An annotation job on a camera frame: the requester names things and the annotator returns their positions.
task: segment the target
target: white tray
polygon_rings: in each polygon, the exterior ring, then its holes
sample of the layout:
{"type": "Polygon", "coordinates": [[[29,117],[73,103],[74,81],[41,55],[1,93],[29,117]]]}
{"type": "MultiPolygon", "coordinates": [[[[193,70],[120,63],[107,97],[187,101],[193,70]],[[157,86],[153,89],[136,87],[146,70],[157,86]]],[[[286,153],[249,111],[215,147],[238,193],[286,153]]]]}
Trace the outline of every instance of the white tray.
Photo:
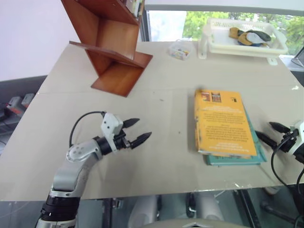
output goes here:
{"type": "Polygon", "coordinates": [[[269,23],[209,18],[199,41],[199,58],[205,59],[209,48],[211,53],[266,57],[269,64],[277,65],[276,58],[288,51],[285,42],[284,34],[269,23]],[[231,27],[237,27],[243,31],[252,29],[267,33],[271,37],[269,47],[239,45],[236,39],[229,37],[231,27]]]}

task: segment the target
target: green trees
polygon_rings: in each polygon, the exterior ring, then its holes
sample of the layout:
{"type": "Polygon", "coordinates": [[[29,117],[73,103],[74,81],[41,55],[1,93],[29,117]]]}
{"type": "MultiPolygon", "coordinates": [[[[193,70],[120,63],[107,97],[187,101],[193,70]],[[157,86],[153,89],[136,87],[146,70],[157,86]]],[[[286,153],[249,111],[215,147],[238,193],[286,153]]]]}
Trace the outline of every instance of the green trees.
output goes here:
{"type": "Polygon", "coordinates": [[[286,45],[289,49],[287,54],[289,55],[295,55],[304,45],[304,17],[264,13],[187,11],[183,38],[200,39],[202,28],[208,18],[255,20],[270,23],[286,36],[286,45]]]}

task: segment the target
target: yellow book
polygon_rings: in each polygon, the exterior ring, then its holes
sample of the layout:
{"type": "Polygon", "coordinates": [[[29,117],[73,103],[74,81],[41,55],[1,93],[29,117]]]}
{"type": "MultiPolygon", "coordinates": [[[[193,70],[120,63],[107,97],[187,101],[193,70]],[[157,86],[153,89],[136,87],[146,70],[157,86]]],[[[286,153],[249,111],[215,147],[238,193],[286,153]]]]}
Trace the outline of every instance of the yellow book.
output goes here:
{"type": "Polygon", "coordinates": [[[194,114],[198,152],[216,156],[256,156],[238,92],[196,90],[194,114]]]}

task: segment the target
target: teal book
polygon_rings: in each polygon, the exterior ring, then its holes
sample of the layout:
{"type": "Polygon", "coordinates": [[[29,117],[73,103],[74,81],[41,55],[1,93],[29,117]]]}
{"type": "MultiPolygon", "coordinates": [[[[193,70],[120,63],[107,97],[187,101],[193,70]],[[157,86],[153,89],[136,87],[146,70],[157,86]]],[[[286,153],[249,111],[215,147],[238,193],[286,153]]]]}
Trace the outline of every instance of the teal book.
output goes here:
{"type": "Polygon", "coordinates": [[[213,155],[207,155],[207,164],[208,165],[259,165],[261,162],[266,162],[267,158],[262,149],[261,143],[257,137],[255,129],[252,126],[252,123],[249,119],[249,116],[246,112],[246,117],[248,120],[249,128],[251,131],[252,139],[256,148],[256,156],[251,156],[249,159],[238,158],[238,157],[219,157],[213,155]]]}

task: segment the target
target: window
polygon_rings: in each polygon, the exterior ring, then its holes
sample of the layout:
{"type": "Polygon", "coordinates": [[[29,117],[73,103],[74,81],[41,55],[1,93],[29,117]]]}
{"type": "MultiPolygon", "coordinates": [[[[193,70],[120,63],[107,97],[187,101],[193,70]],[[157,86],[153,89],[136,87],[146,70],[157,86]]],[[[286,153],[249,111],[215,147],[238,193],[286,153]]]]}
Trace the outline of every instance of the window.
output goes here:
{"type": "Polygon", "coordinates": [[[304,17],[264,13],[206,11],[148,11],[151,41],[198,40],[208,18],[261,21],[272,24],[287,38],[287,55],[296,55],[304,45],[304,17]]]}

